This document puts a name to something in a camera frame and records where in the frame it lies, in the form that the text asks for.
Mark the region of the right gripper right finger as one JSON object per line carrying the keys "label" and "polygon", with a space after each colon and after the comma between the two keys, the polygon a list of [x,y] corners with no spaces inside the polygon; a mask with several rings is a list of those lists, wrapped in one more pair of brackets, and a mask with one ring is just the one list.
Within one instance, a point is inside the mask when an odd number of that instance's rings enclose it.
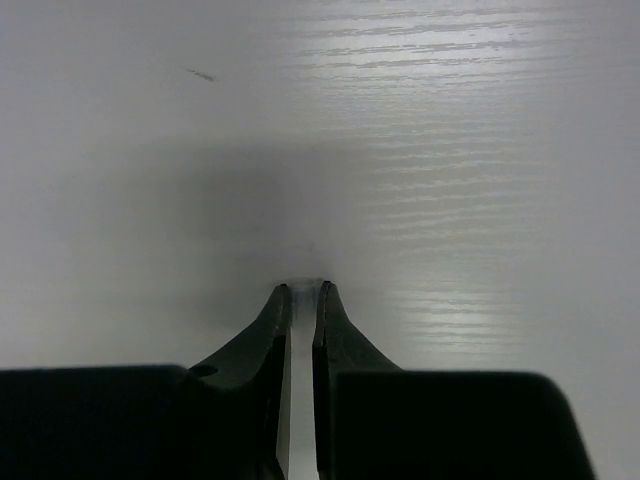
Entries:
{"label": "right gripper right finger", "polygon": [[323,479],[592,479],[570,404],[534,372],[405,370],[319,290],[312,345]]}

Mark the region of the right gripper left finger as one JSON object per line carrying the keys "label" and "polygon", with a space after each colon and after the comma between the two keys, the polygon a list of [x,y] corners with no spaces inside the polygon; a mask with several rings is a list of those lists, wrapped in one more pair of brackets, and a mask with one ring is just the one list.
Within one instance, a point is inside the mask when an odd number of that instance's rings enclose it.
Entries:
{"label": "right gripper left finger", "polygon": [[282,479],[291,292],[196,365],[5,370],[5,479]]}

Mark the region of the clear small cap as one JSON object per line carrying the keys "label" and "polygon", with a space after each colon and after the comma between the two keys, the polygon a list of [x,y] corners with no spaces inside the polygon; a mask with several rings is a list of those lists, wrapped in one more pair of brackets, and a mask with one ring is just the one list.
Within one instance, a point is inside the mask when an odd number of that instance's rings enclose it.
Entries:
{"label": "clear small cap", "polygon": [[287,282],[294,324],[305,324],[315,319],[322,284],[320,277],[294,278]]}

